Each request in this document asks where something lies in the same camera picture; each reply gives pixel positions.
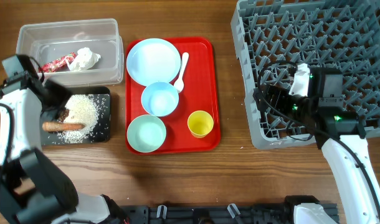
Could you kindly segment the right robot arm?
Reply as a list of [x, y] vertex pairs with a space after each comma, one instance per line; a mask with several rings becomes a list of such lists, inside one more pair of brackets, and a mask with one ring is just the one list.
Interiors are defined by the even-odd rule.
[[359, 115], [343, 109], [343, 74], [336, 68], [287, 63], [289, 89], [256, 79], [254, 99], [269, 110], [304, 126], [315, 137], [334, 175], [348, 223], [380, 223], [380, 186]]

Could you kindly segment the white tissue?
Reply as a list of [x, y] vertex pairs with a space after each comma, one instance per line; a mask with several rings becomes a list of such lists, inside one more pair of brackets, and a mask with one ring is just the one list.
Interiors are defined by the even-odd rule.
[[71, 72], [80, 72], [92, 68], [100, 59], [100, 54], [92, 52], [88, 47], [84, 47], [77, 51], [77, 56], [73, 62], [66, 62]]

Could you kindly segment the yellow cup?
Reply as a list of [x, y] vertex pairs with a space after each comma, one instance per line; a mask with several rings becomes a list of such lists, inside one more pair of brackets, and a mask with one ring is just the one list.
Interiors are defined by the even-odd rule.
[[214, 120], [208, 112], [198, 110], [189, 115], [187, 125], [195, 138], [204, 138], [212, 131]]

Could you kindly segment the pile of white rice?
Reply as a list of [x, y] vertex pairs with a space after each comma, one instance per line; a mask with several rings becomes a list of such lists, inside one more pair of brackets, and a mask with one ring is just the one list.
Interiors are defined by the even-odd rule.
[[110, 95], [72, 95], [66, 104], [70, 110], [63, 123], [80, 123], [85, 127], [76, 131], [57, 133], [62, 144], [90, 144], [110, 138]]

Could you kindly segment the mint green bowl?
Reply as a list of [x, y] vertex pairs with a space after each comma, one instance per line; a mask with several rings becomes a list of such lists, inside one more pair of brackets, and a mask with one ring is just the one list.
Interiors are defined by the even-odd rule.
[[135, 118], [129, 124], [126, 139], [135, 151], [150, 153], [163, 145], [166, 134], [166, 126], [161, 119], [145, 114]]

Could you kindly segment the carrot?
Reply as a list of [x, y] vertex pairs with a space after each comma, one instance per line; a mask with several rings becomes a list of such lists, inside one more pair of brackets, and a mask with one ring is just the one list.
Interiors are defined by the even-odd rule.
[[84, 127], [85, 125], [80, 123], [60, 123], [54, 121], [48, 121], [42, 124], [42, 129], [46, 132], [76, 131]]

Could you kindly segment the red snack wrapper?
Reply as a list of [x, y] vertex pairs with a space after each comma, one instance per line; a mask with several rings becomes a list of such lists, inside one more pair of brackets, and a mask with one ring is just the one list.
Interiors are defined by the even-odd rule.
[[77, 54], [74, 52], [71, 52], [61, 58], [58, 58], [56, 60], [53, 60], [38, 69], [39, 72], [45, 72], [45, 73], [53, 73], [61, 68], [67, 66], [69, 63], [72, 63], [74, 59], [76, 58]]

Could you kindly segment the light blue bowl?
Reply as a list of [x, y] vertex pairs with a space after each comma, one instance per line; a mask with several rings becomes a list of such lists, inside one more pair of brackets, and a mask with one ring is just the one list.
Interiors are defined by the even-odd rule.
[[155, 82], [147, 86], [141, 94], [143, 109], [158, 117], [170, 115], [178, 106], [179, 93], [166, 82]]

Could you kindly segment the brown food scrap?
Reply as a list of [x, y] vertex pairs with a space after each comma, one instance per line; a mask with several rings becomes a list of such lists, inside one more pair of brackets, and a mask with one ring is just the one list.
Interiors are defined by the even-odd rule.
[[69, 116], [69, 112], [70, 112], [69, 109], [64, 109], [64, 110], [62, 110], [62, 111], [59, 113], [59, 117], [57, 118], [57, 121], [63, 123], [64, 120], [66, 119], [66, 117]]

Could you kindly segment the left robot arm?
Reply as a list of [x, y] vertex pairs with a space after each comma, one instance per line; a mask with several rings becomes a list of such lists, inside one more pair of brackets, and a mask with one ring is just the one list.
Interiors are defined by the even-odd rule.
[[42, 114], [57, 115], [72, 93], [46, 80], [28, 55], [2, 61], [0, 85], [0, 213], [9, 223], [131, 223], [106, 195], [77, 192], [42, 152]]

